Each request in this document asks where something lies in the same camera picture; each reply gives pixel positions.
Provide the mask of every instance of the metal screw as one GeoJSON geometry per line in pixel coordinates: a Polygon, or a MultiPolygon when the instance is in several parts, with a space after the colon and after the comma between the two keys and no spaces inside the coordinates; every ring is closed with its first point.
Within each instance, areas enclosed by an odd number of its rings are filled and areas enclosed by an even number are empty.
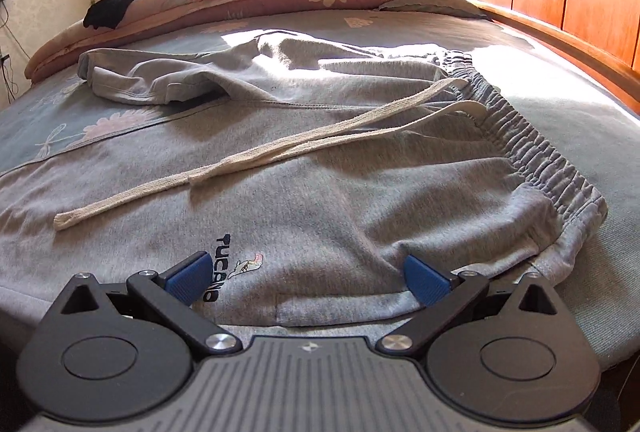
{"type": "Polygon", "coordinates": [[[237,342],[235,336],[218,333],[217,335],[209,336],[204,343],[207,344],[209,349],[214,349],[214,351],[226,351],[226,349],[234,348],[237,342]]]}
{"type": "Polygon", "coordinates": [[[382,338],[382,346],[389,351],[406,351],[414,344],[406,335],[386,335],[382,338]]]}

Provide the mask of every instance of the black robotic device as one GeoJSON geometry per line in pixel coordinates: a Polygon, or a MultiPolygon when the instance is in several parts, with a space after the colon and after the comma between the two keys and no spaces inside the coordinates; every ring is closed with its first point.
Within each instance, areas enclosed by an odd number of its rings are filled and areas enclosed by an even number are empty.
{"type": "Polygon", "coordinates": [[[255,336],[244,348],[188,306],[207,285],[205,252],[126,284],[76,274],[18,360],[40,410],[23,430],[591,430],[580,413],[597,358],[544,277],[496,290],[409,259],[412,291],[432,296],[435,280],[441,293],[373,347],[255,336]]]}

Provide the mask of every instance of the black cloth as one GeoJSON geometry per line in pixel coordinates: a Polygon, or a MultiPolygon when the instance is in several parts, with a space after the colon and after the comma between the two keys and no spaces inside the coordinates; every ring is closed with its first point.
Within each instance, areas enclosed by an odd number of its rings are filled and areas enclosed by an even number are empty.
{"type": "Polygon", "coordinates": [[[108,27],[115,29],[124,18],[129,4],[134,0],[98,0],[87,9],[86,16],[82,21],[84,27],[93,26],[108,27]]]}

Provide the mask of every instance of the blue gripper pad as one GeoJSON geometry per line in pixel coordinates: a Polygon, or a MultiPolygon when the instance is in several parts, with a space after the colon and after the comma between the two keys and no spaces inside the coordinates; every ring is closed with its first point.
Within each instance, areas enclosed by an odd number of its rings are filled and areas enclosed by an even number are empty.
{"type": "Polygon", "coordinates": [[[213,261],[204,253],[184,268],[165,279],[164,290],[183,304],[190,306],[198,300],[211,284],[213,261]]]}
{"type": "Polygon", "coordinates": [[[449,279],[431,269],[413,255],[404,259],[404,282],[425,306],[431,306],[452,290],[449,279]]]}

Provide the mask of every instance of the white drawstring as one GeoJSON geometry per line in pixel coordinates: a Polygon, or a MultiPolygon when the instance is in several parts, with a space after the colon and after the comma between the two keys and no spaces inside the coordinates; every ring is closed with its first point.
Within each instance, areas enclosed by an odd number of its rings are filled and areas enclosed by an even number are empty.
{"type": "Polygon", "coordinates": [[[124,205],[125,203],[135,199],[141,199],[142,197],[146,197],[153,193],[162,192],[163,190],[168,190],[188,183],[195,185],[209,179],[210,177],[265,166],[270,163],[307,154],[309,152],[315,152],[316,150],[323,148],[343,145],[353,141],[382,137],[394,132],[413,128],[420,125],[420,123],[424,123],[428,119],[434,119],[435,117],[445,115],[449,112],[466,112],[478,121],[482,121],[486,116],[486,108],[484,105],[476,101],[464,100],[447,105],[445,108],[442,108],[437,112],[431,113],[411,123],[407,123],[406,125],[356,134],[340,135],[344,132],[381,121],[394,114],[404,112],[414,106],[418,106],[452,84],[462,86],[466,84],[466,81],[459,78],[441,79],[440,81],[432,84],[429,88],[422,90],[417,94],[392,101],[354,118],[335,123],[334,125],[322,126],[299,134],[282,137],[275,141],[250,148],[244,152],[233,154],[212,165],[206,165],[186,172],[174,174],[172,176],[149,181],[148,183],[144,183],[130,190],[126,190],[125,192],[112,195],[107,199],[87,205],[83,208],[59,213],[53,219],[53,227],[56,231],[60,231],[76,225],[85,219],[89,219],[94,215],[108,211],[111,208],[124,205]]]}

